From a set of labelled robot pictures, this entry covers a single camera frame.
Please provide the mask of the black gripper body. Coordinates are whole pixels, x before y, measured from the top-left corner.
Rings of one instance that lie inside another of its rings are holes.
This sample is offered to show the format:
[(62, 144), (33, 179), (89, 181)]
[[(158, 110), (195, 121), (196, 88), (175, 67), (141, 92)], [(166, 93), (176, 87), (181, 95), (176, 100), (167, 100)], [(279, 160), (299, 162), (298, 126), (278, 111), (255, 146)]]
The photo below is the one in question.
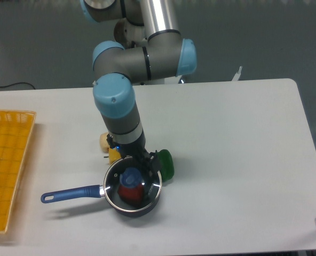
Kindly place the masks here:
[(148, 153), (145, 149), (146, 138), (145, 134), (142, 133), (138, 139), (134, 142), (121, 144), (115, 142), (111, 135), (107, 136), (107, 141), (109, 144), (109, 148), (116, 148), (121, 155), (121, 158), (125, 158), (127, 156), (132, 156), (139, 162), (142, 162), (144, 158), (146, 158), (146, 154)]

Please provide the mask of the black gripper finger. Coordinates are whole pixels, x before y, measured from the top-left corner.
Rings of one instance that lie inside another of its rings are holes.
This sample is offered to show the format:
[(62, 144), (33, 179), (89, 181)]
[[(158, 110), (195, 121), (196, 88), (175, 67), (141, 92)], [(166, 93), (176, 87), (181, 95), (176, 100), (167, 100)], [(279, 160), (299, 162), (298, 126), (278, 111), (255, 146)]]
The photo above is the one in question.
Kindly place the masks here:
[(156, 175), (161, 169), (161, 162), (158, 151), (146, 154), (147, 172), (149, 176)]

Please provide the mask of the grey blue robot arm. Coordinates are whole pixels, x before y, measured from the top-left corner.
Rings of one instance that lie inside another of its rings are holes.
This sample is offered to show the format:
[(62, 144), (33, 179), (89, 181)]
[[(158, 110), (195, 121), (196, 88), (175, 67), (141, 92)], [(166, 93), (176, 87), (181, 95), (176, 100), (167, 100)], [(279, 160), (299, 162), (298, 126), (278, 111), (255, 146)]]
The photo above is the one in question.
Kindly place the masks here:
[(92, 54), (93, 97), (108, 129), (107, 142), (148, 172), (173, 174), (168, 151), (148, 152), (133, 85), (183, 76), (197, 68), (196, 48), (183, 39), (172, 1), (81, 1), (86, 17), (118, 20), (124, 27)]

